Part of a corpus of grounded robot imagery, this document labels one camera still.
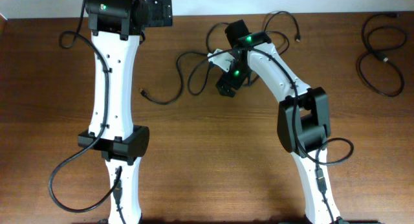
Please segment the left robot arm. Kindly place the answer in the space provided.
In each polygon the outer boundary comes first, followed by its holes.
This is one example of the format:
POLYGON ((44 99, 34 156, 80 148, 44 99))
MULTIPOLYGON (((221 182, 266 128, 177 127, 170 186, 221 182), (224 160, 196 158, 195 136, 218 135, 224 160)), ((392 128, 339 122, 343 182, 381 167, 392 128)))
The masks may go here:
POLYGON ((109 174, 109 223, 140 223, 138 172, 149 128, 133 124, 133 67, 146 27, 173 24, 172 0, 85 0, 95 57, 93 116, 78 144, 100 151, 109 174))

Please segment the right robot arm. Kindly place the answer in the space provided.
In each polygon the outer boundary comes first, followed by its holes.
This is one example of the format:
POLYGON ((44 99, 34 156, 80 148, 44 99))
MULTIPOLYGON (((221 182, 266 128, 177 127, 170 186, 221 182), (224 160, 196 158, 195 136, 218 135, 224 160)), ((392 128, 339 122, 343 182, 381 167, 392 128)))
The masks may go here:
POLYGON ((229 23, 224 32, 230 50, 217 49, 209 55, 209 62, 223 70, 216 83, 219 94, 235 96, 252 73, 264 81, 279 104, 277 133, 300 175, 306 222, 344 223, 327 171, 331 165, 327 145, 332 138, 326 92, 298 78, 266 32, 249 32, 243 20, 229 23))

